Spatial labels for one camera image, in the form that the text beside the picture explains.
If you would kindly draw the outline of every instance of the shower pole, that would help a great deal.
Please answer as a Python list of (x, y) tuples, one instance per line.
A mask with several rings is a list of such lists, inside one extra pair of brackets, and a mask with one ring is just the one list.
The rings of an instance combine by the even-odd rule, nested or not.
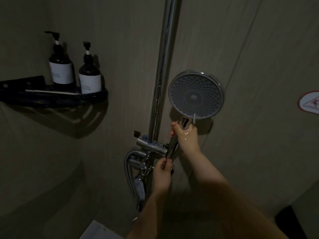
[(157, 142), (160, 132), (160, 119), (162, 117), (162, 103), (163, 103), (163, 86), (165, 80), (168, 78), (167, 67), (170, 57), (170, 47), (172, 43), (172, 31), (174, 19), (177, 10), (177, 0), (166, 0), (165, 11), (162, 24), (162, 34), (159, 45), (159, 57), (156, 70), (156, 81), (154, 88), (154, 96), (152, 103), (152, 113), (150, 120), (150, 128), (148, 130), (147, 142)]

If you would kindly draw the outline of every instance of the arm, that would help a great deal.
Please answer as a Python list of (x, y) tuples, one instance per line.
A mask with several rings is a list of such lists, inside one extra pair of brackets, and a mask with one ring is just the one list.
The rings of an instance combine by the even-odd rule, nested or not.
[(165, 199), (171, 184), (172, 161), (169, 159), (164, 165), (165, 161), (166, 158), (161, 158), (154, 167), (153, 193), (126, 239), (155, 239), (157, 237), (162, 221)]
[(201, 153), (197, 129), (190, 126), (182, 130), (172, 123), (172, 132), (178, 136), (179, 146), (192, 166), (194, 175), (205, 191), (210, 208), (222, 221), (227, 238), (282, 238), (285, 234), (255, 207), (236, 193), (225, 177)]

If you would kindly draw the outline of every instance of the bottle label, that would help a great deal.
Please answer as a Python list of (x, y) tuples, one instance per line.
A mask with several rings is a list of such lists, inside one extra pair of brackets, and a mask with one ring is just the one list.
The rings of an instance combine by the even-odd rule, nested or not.
[(52, 62), (49, 63), (54, 83), (71, 84), (73, 82), (72, 64), (55, 64)]
[(99, 92), (102, 90), (101, 75), (85, 76), (79, 74), (82, 94)]

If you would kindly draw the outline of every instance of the person's right arm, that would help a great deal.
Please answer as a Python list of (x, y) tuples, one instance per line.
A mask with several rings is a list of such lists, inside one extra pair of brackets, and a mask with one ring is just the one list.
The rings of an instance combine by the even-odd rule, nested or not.
[(192, 166), (194, 175), (205, 191), (211, 209), (222, 221), (227, 238), (283, 238), (286, 235), (261, 212), (236, 193), (225, 177), (200, 151), (197, 128), (182, 130), (172, 123), (170, 137), (178, 136), (178, 143)]

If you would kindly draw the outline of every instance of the white label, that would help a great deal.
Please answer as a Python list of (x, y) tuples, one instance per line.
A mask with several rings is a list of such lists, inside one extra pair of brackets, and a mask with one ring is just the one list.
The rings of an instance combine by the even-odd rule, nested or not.
[(79, 74), (82, 94), (99, 92), (102, 90), (101, 75), (85, 76)]
[(55, 64), (52, 62), (49, 63), (54, 83), (70, 84), (73, 82), (72, 64)]
[(319, 91), (312, 91), (303, 95), (298, 105), (303, 111), (319, 114)]

